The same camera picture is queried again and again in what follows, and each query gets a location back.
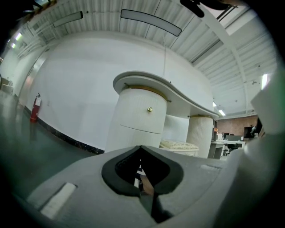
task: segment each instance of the white wall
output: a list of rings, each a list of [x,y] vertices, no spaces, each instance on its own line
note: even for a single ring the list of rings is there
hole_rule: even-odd
[[[7,54],[2,57],[3,61],[0,65],[0,74],[2,78],[6,78],[10,81],[13,81],[14,70],[19,63],[18,54],[14,49],[8,50]]]
[[[38,48],[29,53],[27,56],[23,57],[19,61],[17,67],[15,68],[14,76],[12,78],[13,87],[14,87],[13,94],[19,96],[22,85],[30,69],[32,68],[32,66],[34,65],[35,61],[40,56],[40,54],[44,51],[44,49],[45,49],[44,47]]]
[[[40,68],[28,99],[39,92],[39,117],[80,142],[105,149],[118,95],[113,79],[138,70],[163,77],[164,48],[123,33],[89,32],[66,37]],[[167,51],[165,76],[190,99],[213,110],[208,80],[185,59]],[[174,127],[177,134],[172,134]],[[168,117],[166,138],[186,140],[188,119]]]

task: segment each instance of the computer monitor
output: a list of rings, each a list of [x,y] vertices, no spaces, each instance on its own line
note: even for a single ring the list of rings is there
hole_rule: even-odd
[[[230,133],[223,133],[223,138],[226,139],[227,135],[230,135]]]
[[[226,140],[228,141],[243,141],[242,135],[227,135]]]

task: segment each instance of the ceiling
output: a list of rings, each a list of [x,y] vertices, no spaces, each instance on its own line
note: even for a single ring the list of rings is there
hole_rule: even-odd
[[[210,81],[217,110],[227,116],[255,114],[251,99],[261,89],[263,74],[272,74],[276,53],[270,35],[255,17],[229,35],[203,6],[200,19],[179,0],[57,0],[57,4],[23,25],[19,57],[52,40],[85,31],[114,31],[166,45],[199,69]],[[139,21],[120,18],[122,9],[160,17],[182,29],[178,37]],[[74,12],[83,19],[54,28],[51,24]]]

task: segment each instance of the cylindrical pillar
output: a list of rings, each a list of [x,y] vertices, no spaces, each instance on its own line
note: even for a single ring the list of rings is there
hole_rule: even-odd
[[[207,158],[212,139],[213,119],[204,115],[190,117],[186,142],[199,147],[198,157]]]
[[[159,147],[167,98],[146,86],[120,93],[110,124],[105,153],[137,145]]]

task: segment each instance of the floor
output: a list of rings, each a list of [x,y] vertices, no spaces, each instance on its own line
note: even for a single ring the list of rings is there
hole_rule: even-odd
[[[0,165],[11,191],[25,199],[40,183],[93,154],[30,123],[16,97],[0,90]]]
[[[228,156],[222,156],[220,159],[226,161],[228,159]]]

